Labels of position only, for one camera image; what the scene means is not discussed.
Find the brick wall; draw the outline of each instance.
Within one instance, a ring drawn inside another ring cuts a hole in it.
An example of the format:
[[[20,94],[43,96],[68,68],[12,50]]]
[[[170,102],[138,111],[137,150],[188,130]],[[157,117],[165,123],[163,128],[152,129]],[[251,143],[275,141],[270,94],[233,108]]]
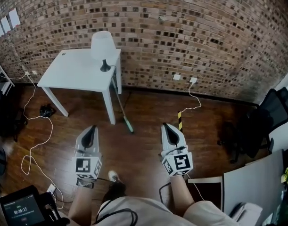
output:
[[[10,77],[23,65],[38,82],[101,30],[122,48],[125,85],[186,91],[195,76],[197,93],[258,102],[288,72],[288,0],[0,0],[0,19],[15,7],[22,24],[0,38]]]

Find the white cable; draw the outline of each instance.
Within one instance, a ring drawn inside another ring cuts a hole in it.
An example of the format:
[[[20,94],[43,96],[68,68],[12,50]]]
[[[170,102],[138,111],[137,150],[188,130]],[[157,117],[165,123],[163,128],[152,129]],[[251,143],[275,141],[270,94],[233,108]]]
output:
[[[45,144],[45,143],[47,143],[47,142],[49,141],[49,139],[50,139],[50,137],[51,137],[51,134],[52,134],[52,132],[53,132],[54,126],[53,126],[53,123],[51,122],[51,120],[50,120],[49,117],[44,117],[44,116],[41,116],[41,115],[40,115],[40,116],[37,116],[37,117],[28,118],[28,117],[25,115],[25,107],[26,107],[27,104],[30,102],[30,100],[33,98],[33,96],[35,95],[35,91],[36,91],[36,86],[35,86],[34,82],[32,81],[31,77],[28,76],[28,78],[30,79],[30,81],[31,81],[32,84],[34,85],[34,92],[33,92],[33,95],[31,96],[31,98],[29,99],[29,101],[25,104],[25,106],[24,106],[24,108],[23,108],[23,115],[24,115],[28,120],[33,120],[33,119],[37,119],[37,118],[40,118],[40,117],[42,117],[42,118],[44,118],[44,119],[48,119],[48,120],[50,121],[50,123],[51,123],[51,132],[50,132],[49,138],[48,138],[45,142],[39,143],[39,144],[37,144],[36,146],[33,146],[33,147],[30,149],[30,155],[25,155],[25,156],[23,157],[23,159],[22,159],[22,161],[21,161],[20,168],[21,168],[21,170],[22,170],[22,172],[23,172],[24,174],[29,175],[29,174],[30,174],[30,170],[31,170],[31,159],[33,159],[34,162],[36,163],[37,167],[38,167],[38,168],[40,169],[40,171],[42,172],[42,174],[43,174],[46,178],[48,178],[48,179],[52,182],[52,184],[55,186],[55,188],[58,189],[59,192],[61,193],[61,197],[62,197],[62,207],[61,207],[61,208],[58,208],[58,207],[57,207],[57,209],[62,209],[62,208],[64,207],[64,203],[63,203],[64,200],[63,200],[63,194],[62,194],[61,190],[56,186],[56,184],[53,182],[52,179],[50,179],[48,176],[45,175],[45,173],[42,171],[41,167],[40,167],[40,166],[38,165],[38,163],[36,162],[35,158],[31,155],[32,150],[33,150],[34,148],[36,148],[36,147],[39,146],[39,145],[43,145],[43,144]],[[22,164],[23,164],[23,162],[24,162],[24,160],[25,160],[25,157],[29,157],[29,158],[30,158],[30,164],[29,164],[29,169],[28,169],[28,172],[27,172],[27,173],[22,169]]]
[[[20,80],[20,79],[24,78],[25,76],[26,76],[26,74],[24,74],[24,76],[22,76],[21,78],[9,78],[9,79],[10,80]]]
[[[196,106],[196,107],[194,107],[194,108],[186,108],[186,109],[184,109],[183,111],[181,111],[181,113],[183,113],[185,110],[188,110],[188,109],[194,110],[194,109],[196,109],[196,108],[200,108],[200,107],[201,107],[201,103],[200,103],[199,99],[198,99],[196,96],[191,95],[190,89],[191,89],[191,87],[193,86],[193,84],[194,84],[194,83],[192,83],[191,86],[189,87],[189,94],[190,94],[190,96],[192,96],[192,97],[194,97],[194,98],[196,98],[196,99],[198,100],[200,106]]]
[[[196,189],[197,189],[197,191],[198,191],[198,193],[199,193],[199,196],[202,198],[203,201],[205,201],[204,198],[202,197],[202,195],[200,194],[199,189],[198,189],[197,187],[196,187]]]

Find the digital display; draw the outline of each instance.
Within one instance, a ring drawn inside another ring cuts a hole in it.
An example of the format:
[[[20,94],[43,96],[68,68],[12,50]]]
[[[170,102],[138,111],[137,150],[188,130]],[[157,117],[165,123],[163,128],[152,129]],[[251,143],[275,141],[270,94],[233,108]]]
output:
[[[33,194],[3,205],[9,226],[31,226],[44,221]]]

